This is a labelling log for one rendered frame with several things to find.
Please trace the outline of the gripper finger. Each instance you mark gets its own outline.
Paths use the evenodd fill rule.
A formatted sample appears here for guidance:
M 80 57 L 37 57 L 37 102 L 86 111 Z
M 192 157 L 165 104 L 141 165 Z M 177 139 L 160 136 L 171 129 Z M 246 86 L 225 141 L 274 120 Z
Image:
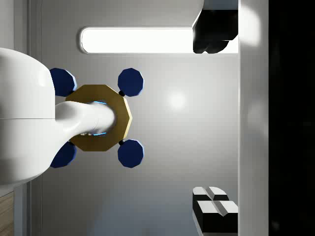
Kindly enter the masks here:
M 199 236 L 238 236 L 238 206 L 218 187 L 194 187 L 192 217 Z
M 193 26 L 193 52 L 216 54 L 237 35 L 238 10 L 203 9 Z

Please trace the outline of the drone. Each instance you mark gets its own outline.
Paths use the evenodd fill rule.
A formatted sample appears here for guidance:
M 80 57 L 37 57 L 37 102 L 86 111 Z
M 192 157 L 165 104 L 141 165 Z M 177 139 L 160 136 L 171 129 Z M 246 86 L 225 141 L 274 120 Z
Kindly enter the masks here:
M 119 92 L 107 85 L 76 87 L 75 77 L 67 70 L 50 69 L 57 96 L 66 100 L 56 105 L 55 121 L 65 133 L 66 143 L 55 155 L 51 167 L 67 166 L 83 151 L 107 151 L 119 144 L 118 160 L 127 168 L 138 166 L 144 148 L 137 140 L 126 140 L 132 114 L 126 96 L 138 96 L 143 87 L 141 73 L 124 69 L 118 76 Z

